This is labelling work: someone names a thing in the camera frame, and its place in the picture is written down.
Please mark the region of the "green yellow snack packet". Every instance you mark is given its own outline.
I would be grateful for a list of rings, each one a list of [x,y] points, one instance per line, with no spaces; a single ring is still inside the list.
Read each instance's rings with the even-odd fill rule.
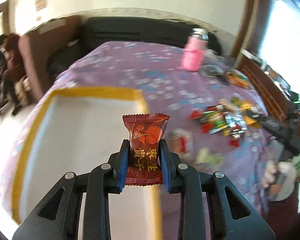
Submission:
[[[220,153],[211,153],[208,148],[201,148],[195,158],[196,165],[210,165],[219,168],[223,165],[223,155]]]

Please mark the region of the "dark red date candy packet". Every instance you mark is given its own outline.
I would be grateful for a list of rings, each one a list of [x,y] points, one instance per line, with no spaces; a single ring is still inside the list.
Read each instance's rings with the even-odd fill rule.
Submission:
[[[122,117],[129,131],[130,142],[127,186],[152,186],[163,183],[158,163],[159,142],[165,133],[169,118],[162,113],[131,114]]]

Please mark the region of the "yellow-rimmed white tray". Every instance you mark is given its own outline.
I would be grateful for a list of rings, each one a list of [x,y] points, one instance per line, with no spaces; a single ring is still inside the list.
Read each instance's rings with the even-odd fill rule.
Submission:
[[[22,145],[11,193],[22,222],[67,172],[105,163],[129,137],[122,116],[147,113],[140,90],[76,87],[54,90],[42,103]],[[112,239],[162,239],[159,187],[127,186],[109,196]]]

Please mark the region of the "red white candy packet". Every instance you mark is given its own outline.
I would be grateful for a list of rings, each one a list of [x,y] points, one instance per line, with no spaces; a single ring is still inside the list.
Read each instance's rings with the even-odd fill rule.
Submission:
[[[175,129],[172,134],[173,152],[179,155],[190,155],[193,151],[192,133],[184,129]]]

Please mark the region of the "purple floral tablecloth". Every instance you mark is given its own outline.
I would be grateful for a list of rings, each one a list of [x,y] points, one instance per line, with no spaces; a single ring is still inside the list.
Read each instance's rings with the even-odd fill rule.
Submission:
[[[170,116],[164,134],[172,146],[172,133],[184,129],[192,133],[193,151],[183,159],[191,164],[201,148],[223,155],[219,168],[199,165],[201,171],[223,171],[262,215],[268,211],[264,190],[260,183],[268,153],[266,135],[261,129],[251,128],[238,147],[229,145],[222,132],[202,133],[200,126],[189,119],[194,110],[215,105],[219,99],[233,97],[247,101],[262,113],[266,107],[255,88],[224,85],[215,78],[203,77],[198,72],[181,68],[183,51],[174,46],[145,42],[106,42],[62,72],[52,87],[38,101],[29,114],[15,143],[14,157],[7,171],[13,173],[6,186],[5,204],[12,213],[11,193],[19,155],[44,100],[57,89],[110,86],[140,90],[151,113]]]

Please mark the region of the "wooden side cabinet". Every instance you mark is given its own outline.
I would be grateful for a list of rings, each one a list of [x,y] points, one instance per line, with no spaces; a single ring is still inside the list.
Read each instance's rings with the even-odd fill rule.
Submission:
[[[268,114],[276,120],[287,121],[288,99],[274,81],[253,60],[242,55],[238,70],[246,75],[261,97]]]

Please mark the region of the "orange snack packet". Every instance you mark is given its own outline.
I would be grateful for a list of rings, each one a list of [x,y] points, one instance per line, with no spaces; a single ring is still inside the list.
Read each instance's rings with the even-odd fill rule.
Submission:
[[[244,74],[242,74],[241,72],[239,72],[235,69],[232,71],[226,72],[226,78],[233,85],[236,85],[236,86],[239,86],[242,88],[248,88],[250,85],[249,79]]]

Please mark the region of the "person in dark red jacket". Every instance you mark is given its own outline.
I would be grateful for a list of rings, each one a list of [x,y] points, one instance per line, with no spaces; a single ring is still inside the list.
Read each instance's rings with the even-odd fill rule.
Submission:
[[[4,84],[1,105],[5,105],[7,95],[9,94],[14,103],[14,109],[12,111],[13,116],[16,116],[22,108],[15,92],[14,85],[26,74],[23,58],[18,47],[19,38],[20,36],[15,33],[0,35],[0,50],[4,50],[7,64],[7,68],[3,71]]]

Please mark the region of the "pink-sleeved water bottle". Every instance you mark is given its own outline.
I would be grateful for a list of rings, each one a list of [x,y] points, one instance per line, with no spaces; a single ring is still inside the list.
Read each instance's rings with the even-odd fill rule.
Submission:
[[[208,32],[202,28],[193,28],[183,49],[181,66],[183,69],[196,72],[203,62],[207,44],[209,41]]]

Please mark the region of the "black sofa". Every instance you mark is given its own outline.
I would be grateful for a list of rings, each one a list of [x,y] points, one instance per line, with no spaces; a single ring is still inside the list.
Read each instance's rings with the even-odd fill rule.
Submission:
[[[91,17],[81,28],[81,42],[92,51],[108,41],[167,44],[184,48],[197,24],[144,17]]]

